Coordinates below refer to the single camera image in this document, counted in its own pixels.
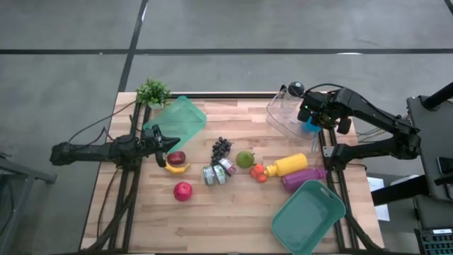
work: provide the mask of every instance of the small orange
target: small orange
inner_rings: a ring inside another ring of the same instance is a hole
[[[256,164],[252,170],[254,170],[257,174],[264,174],[264,166],[261,164]]]
[[[260,174],[257,178],[256,181],[259,183],[266,182],[268,180],[268,177],[266,177],[264,174]]]
[[[256,171],[254,171],[253,169],[250,169],[250,176],[252,176],[253,178],[256,178],[256,177],[258,177],[258,173],[256,173]]]

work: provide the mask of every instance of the green translucent container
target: green translucent container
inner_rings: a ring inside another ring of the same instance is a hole
[[[311,180],[276,214],[272,231],[293,254],[311,254],[333,223],[345,214],[341,199],[319,181]]]
[[[206,126],[206,115],[185,96],[178,97],[171,105],[164,108],[158,116],[152,118],[143,128],[150,129],[159,125],[162,135],[179,137],[181,141],[168,153],[181,148],[191,137]]]

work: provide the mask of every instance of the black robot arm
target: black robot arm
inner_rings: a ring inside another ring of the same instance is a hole
[[[328,93],[306,91],[297,117],[304,122],[311,117],[311,123],[322,128],[331,129],[338,126],[337,131],[346,134],[351,125],[348,117],[351,116],[394,136],[357,146],[337,144],[334,147],[327,147],[324,150],[324,156],[329,158],[329,165],[326,168],[341,170],[350,160],[366,157],[390,155],[397,159],[415,159],[418,156],[420,145],[418,130],[408,120],[378,109],[361,95],[347,88]]]
[[[50,161],[56,166],[70,164],[76,161],[85,162],[114,162],[118,166],[135,163],[135,159],[156,154],[160,167],[165,167],[163,153],[167,153],[180,142],[179,138],[165,137],[159,126],[154,125],[144,131],[144,138],[139,140],[132,135],[122,135],[113,142],[102,145],[77,145],[62,142],[52,148]]]

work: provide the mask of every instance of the blue object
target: blue object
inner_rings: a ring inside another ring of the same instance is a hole
[[[276,214],[272,231],[290,252],[308,255],[345,214],[338,196],[319,181],[306,181]]]
[[[313,125],[311,124],[311,116],[309,118],[309,120],[307,122],[305,122],[304,124],[302,124],[302,130],[304,132],[319,132],[321,131],[321,128],[317,125]]]

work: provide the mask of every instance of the wooden tabletop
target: wooden tabletop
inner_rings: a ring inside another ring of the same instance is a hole
[[[115,111],[133,100],[135,93],[119,93]],[[229,178],[226,184],[208,187],[203,181],[202,168],[209,164],[212,145],[219,136],[234,142],[229,155],[232,161],[243,150],[255,153],[256,163],[264,165],[302,152],[307,156],[309,166],[313,167],[322,164],[321,153],[311,151],[311,141],[289,140],[266,123],[265,107],[269,99],[192,101],[207,115],[205,129],[181,148],[186,154],[186,161],[192,165],[184,174],[172,175],[159,168],[154,156],[144,159],[130,252],[287,252],[273,236],[270,227],[273,216],[290,197],[280,178],[269,178],[266,183],[257,183],[249,176],[248,170],[238,168],[236,175]],[[129,114],[132,114],[133,108],[132,105],[113,117],[111,136],[129,132]],[[351,127],[348,135],[338,134],[338,142],[357,144],[354,127]],[[89,247],[96,240],[99,211],[114,172],[114,164],[101,164],[81,248]],[[344,173],[353,215],[372,240],[382,247],[382,236],[365,170],[361,166],[349,166]],[[190,183],[194,193],[189,201],[183,203],[173,197],[173,187],[180,181]],[[113,216],[119,182],[120,174],[117,174],[107,198],[101,229],[107,226]],[[124,222],[123,218],[118,235],[119,244]],[[346,242],[349,243],[344,219],[342,226]],[[332,229],[315,249],[317,252],[337,250]]]

